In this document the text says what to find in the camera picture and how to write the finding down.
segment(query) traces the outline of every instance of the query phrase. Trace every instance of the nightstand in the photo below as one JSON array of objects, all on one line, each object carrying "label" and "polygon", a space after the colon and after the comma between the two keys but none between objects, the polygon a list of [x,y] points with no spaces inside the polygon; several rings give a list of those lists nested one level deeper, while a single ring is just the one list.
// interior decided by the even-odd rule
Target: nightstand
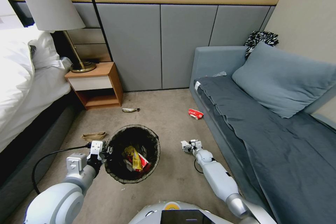
[{"label": "nightstand", "polygon": [[123,89],[114,62],[101,62],[85,73],[65,75],[85,109],[121,106]]}]

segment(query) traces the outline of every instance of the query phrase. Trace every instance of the white label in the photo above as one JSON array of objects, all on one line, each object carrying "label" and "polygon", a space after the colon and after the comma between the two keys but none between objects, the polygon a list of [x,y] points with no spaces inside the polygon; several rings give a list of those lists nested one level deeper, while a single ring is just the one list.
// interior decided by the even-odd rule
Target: white label
[{"label": "white label", "polygon": [[200,86],[200,83],[198,81],[196,81],[196,84],[195,84],[195,90],[197,91],[198,87]]}]

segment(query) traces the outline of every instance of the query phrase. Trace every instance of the carpet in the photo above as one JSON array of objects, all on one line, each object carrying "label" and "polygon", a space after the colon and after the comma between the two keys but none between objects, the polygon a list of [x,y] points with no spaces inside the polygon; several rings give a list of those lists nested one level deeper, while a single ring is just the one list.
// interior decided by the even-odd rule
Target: carpet
[{"label": "carpet", "polygon": [[[102,166],[74,224],[127,224],[144,206],[160,201],[191,203],[233,223],[239,222],[225,203],[215,196],[203,174],[195,170],[194,156],[182,151],[180,141],[201,140],[203,148],[212,152],[214,158],[229,170],[205,121],[188,115],[189,108],[197,109],[188,89],[125,93],[122,107],[139,107],[140,111],[124,113],[120,107],[82,111],[61,148],[85,144],[80,138],[83,133],[106,131],[108,135],[104,140],[107,140],[125,125],[141,124],[159,136],[159,164],[146,180],[126,185],[115,181]],[[78,152],[89,153],[88,149]],[[40,191],[63,180],[67,173],[65,159],[72,153],[74,151],[56,156],[38,184]],[[31,192],[5,224],[21,224],[25,210],[35,196],[36,193]]]}]

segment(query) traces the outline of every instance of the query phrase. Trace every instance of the crumpled paper cup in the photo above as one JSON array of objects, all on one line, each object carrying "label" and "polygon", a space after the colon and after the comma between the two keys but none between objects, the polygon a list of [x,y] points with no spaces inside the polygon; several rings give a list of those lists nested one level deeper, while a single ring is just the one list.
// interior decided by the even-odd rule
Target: crumpled paper cup
[{"label": "crumpled paper cup", "polygon": [[85,139],[86,141],[93,141],[93,140],[101,140],[106,136],[105,131],[100,131],[100,132],[92,132],[92,133],[87,133],[83,134],[81,138]]}]

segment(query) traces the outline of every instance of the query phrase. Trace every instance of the zebra print fabric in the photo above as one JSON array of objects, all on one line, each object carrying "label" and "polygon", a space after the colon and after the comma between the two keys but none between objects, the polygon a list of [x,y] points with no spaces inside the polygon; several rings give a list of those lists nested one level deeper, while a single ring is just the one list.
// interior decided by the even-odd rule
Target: zebra print fabric
[{"label": "zebra print fabric", "polygon": [[248,48],[246,49],[246,53],[245,53],[246,60],[260,41],[263,41],[265,44],[274,47],[277,44],[279,44],[278,34],[272,33],[270,31],[269,32],[268,31],[262,31],[262,32],[253,31],[244,44],[244,46],[248,46]]}]

